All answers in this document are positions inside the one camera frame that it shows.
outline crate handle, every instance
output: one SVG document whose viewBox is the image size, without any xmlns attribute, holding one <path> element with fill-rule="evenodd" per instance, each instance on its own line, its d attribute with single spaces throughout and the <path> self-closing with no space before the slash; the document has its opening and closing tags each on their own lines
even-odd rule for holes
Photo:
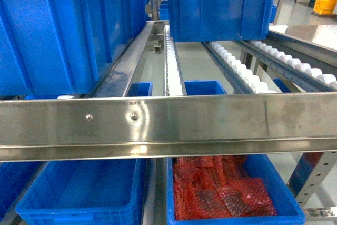
<svg viewBox="0 0 337 225">
<path fill-rule="evenodd" d="M 55 225 L 95 225 L 94 217 L 91 215 L 76 215 L 54 219 Z"/>
</svg>

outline bolt head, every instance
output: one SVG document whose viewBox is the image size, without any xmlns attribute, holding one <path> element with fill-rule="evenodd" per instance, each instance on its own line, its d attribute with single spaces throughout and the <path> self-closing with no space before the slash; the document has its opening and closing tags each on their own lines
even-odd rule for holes
<svg viewBox="0 0 337 225">
<path fill-rule="evenodd" d="M 138 119 L 138 114 L 132 113 L 130 117 L 131 117 L 131 119 L 132 119 L 133 121 L 135 121 L 135 120 Z"/>
<path fill-rule="evenodd" d="M 92 121 L 94 119 L 94 117 L 92 116 L 92 114 L 87 114 L 86 115 L 86 120 L 87 121 Z"/>
</svg>

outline stainless steel rail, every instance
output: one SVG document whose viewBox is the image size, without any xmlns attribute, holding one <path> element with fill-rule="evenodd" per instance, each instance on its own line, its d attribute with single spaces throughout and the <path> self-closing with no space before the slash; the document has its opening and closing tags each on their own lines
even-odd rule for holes
<svg viewBox="0 0 337 225">
<path fill-rule="evenodd" d="M 335 151 L 336 106 L 336 93 L 1 101 L 0 160 Z"/>
</svg>

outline blue plastic crate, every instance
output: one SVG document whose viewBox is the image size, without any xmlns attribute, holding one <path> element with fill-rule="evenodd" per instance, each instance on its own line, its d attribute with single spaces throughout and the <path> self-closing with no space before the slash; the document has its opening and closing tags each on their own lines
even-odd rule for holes
<svg viewBox="0 0 337 225">
<path fill-rule="evenodd" d="M 132 0 L 132 21 L 136 37 L 146 24 L 145 0 Z"/>
<path fill-rule="evenodd" d="M 195 95 L 224 95 L 227 94 L 219 81 L 186 81 L 186 93 Z"/>
<path fill-rule="evenodd" d="M 176 221 L 174 215 L 172 159 L 167 159 L 167 224 L 169 225 L 302 225 L 305 214 L 296 202 L 267 155 L 249 155 L 244 164 L 253 178 L 262 178 L 270 198 L 277 210 L 277 216 L 240 217 L 225 219 L 204 219 Z"/>
<path fill-rule="evenodd" d="M 138 225 L 145 159 L 49 162 L 16 206 L 28 225 Z"/>
<path fill-rule="evenodd" d="M 40 165 L 40 162 L 0 163 L 0 220 Z"/>
<path fill-rule="evenodd" d="M 274 22 L 275 21 L 276 13 L 277 13 L 277 6 L 273 5 L 273 7 L 272 7 L 272 16 L 270 18 L 270 22 Z"/>
<path fill-rule="evenodd" d="M 262 40 L 273 0 L 168 0 L 176 42 Z"/>
<path fill-rule="evenodd" d="M 133 37 L 132 0 L 0 0 L 0 95 L 84 94 Z"/>
<path fill-rule="evenodd" d="M 159 9 L 159 19 L 161 21 L 168 21 L 170 19 L 168 9 Z"/>
<path fill-rule="evenodd" d="M 132 84 L 127 96 L 128 97 L 150 97 L 152 96 L 152 83 L 135 83 Z"/>
</svg>

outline red bubble wrap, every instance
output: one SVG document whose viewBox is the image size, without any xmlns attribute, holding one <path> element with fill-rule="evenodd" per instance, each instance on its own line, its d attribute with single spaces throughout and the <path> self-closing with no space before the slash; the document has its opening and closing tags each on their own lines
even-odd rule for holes
<svg viewBox="0 0 337 225">
<path fill-rule="evenodd" d="M 224 174 L 227 175 L 228 182 L 233 182 L 248 177 L 248 174 L 241 167 L 241 165 L 233 161 L 223 162 L 223 171 Z"/>
<path fill-rule="evenodd" d="M 192 164 L 197 167 L 214 167 L 213 158 L 211 156 L 177 158 L 177 164 Z"/>
<path fill-rule="evenodd" d="M 192 207 L 198 210 L 202 219 L 231 217 L 216 190 L 197 190 L 192 201 L 194 203 Z"/>
<path fill-rule="evenodd" d="M 241 179 L 230 184 L 231 187 L 242 193 L 242 200 L 253 209 L 256 206 L 272 204 L 262 179 L 249 178 Z"/>
<path fill-rule="evenodd" d="M 197 183 L 197 185 L 201 186 L 200 190 L 212 190 L 216 188 L 216 183 L 214 182 L 212 175 L 205 168 L 201 170 L 200 182 Z"/>
<path fill-rule="evenodd" d="M 180 178 L 175 179 L 174 183 L 174 210 L 177 221 L 186 220 L 188 212 L 184 201 L 183 182 Z"/>
<path fill-rule="evenodd" d="M 224 155 L 222 157 L 224 162 L 234 162 L 237 163 L 238 165 L 243 165 L 245 161 L 247 160 L 246 155 Z"/>
<path fill-rule="evenodd" d="M 253 210 L 250 216 L 277 216 L 277 211 L 273 204 L 267 204 Z"/>
<path fill-rule="evenodd" d="M 220 185 L 226 185 L 227 183 L 229 183 L 229 179 L 227 178 L 227 175 L 223 171 L 222 157 L 221 156 L 213 157 L 213 162 Z"/>
<path fill-rule="evenodd" d="M 217 192 L 221 200 L 225 203 L 231 216 L 248 216 L 249 213 L 252 211 L 252 208 L 243 202 L 241 192 L 235 190 L 229 185 L 222 188 L 217 188 Z"/>
<path fill-rule="evenodd" d="M 201 171 L 192 164 L 175 164 L 173 165 L 173 173 L 174 176 L 178 176 L 184 181 L 193 182 L 199 178 Z"/>
</svg>

